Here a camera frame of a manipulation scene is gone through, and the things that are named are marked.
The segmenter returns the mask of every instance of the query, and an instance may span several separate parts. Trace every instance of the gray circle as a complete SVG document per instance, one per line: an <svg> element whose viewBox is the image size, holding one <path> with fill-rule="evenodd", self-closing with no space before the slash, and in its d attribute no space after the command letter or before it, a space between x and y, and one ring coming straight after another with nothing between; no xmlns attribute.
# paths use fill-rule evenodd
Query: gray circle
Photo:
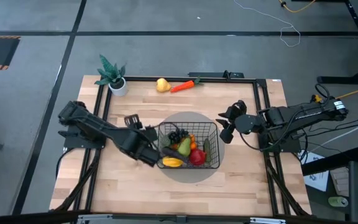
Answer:
<svg viewBox="0 0 358 224"><path fill-rule="evenodd" d="M167 117L163 122L213 122L208 117L195 112L180 112ZM224 143L218 137L219 163L224 157ZM217 169L160 169L169 178L182 183L197 183L211 177Z"/></svg>

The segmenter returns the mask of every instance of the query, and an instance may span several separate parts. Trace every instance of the wire basket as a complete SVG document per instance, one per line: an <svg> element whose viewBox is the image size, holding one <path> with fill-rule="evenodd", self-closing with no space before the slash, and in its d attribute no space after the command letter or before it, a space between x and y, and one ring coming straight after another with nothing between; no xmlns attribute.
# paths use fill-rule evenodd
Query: wire basket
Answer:
<svg viewBox="0 0 358 224"><path fill-rule="evenodd" d="M218 144L218 127L214 122L162 122L158 127L158 148L161 151L162 138L168 135L171 131L176 131L176 125L179 129L188 131L189 134L194 134L195 142L198 149L204 149L205 139L208 139L210 145L211 156L207 156L203 165L195 166L191 163L182 164L180 167L168 167L162 164L162 160L157 162L161 169L217 169L220 166L219 158L219 144Z"/></svg>

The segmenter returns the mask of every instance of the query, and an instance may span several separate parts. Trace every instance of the floor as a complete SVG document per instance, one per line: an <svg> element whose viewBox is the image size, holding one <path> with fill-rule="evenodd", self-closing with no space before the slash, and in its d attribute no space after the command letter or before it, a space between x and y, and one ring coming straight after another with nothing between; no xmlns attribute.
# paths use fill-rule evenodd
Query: floor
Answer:
<svg viewBox="0 0 358 224"><path fill-rule="evenodd" d="M275 1L238 0L243 6L290 21L299 31L357 31L343 3L313 4L292 14ZM358 1L353 0L358 14ZM71 31L81 0L0 0L0 30ZM288 2L297 9L304 2ZM243 10L222 0L93 0L86 3L79 31L273 31L281 22ZM295 44L297 37L284 37ZM11 66L0 71L0 215L11 212L24 169L47 107L68 36L25 36ZM83 75L95 75L103 54L118 64L127 63L128 75L186 76L188 72L244 72L247 78L274 78L283 82L289 105L308 101L320 75L350 76L358 72L358 38L302 37L287 47L279 37L229 36L92 36L76 37L45 135L23 212L45 212L55 182L55 166L64 139L57 131L57 114L67 101L76 99ZM358 90L357 85L328 85L334 96ZM345 98L350 109L344 122L358 119L357 95ZM322 122L318 127L335 127ZM340 131L311 138L322 143ZM328 147L345 151L358 146L358 132ZM318 154L337 153L318 149ZM342 219L313 202L312 211L322 218Z"/></svg>

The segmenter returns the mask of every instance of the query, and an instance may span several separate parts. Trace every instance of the wooden tabletop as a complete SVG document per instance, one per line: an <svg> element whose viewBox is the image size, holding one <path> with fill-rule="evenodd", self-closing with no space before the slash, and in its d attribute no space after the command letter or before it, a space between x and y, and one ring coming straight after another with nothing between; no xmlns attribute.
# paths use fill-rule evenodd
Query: wooden tabletop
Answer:
<svg viewBox="0 0 358 224"><path fill-rule="evenodd" d="M78 100L93 111L98 86L93 83L99 76L83 78ZM159 93L155 82L128 82L126 96L113 96L108 121L125 126L124 118L138 114L144 125L156 125L166 117L181 111L201 113L211 120L237 100L243 100L249 114L256 114L251 84L205 83L177 93ZM280 80L267 80L272 106L286 105ZM106 97L107 87L103 92ZM246 140L258 146L256 134ZM85 150L76 149L67 154L60 166L50 208L56 208L78 182ZM281 154L285 183L296 201L311 213L299 161L291 154ZM85 186L80 208L85 207L88 186ZM283 213L281 196L276 186L279 211ZM119 152L111 140L102 150L98 176L92 201L92 212L106 213L159 213L188 215L271 215L265 164L261 152L248 148L234 135L225 145L224 159L209 178L197 183L181 183L167 177L157 166L154 168L134 161Z"/></svg>

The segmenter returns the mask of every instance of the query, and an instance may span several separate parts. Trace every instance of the orange carrot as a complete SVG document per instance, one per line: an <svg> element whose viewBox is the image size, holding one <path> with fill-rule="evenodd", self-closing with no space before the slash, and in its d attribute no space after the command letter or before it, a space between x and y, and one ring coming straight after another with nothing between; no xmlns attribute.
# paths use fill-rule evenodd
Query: orange carrot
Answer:
<svg viewBox="0 0 358 224"><path fill-rule="evenodd" d="M195 85L199 84L200 83L200 78L196 78L196 80L190 80L190 81L187 81L181 85L178 85L178 86L175 86L171 89L171 93L174 93L174 92L177 92L177 91L180 91L180 90L186 90L188 88L193 88Z"/></svg>

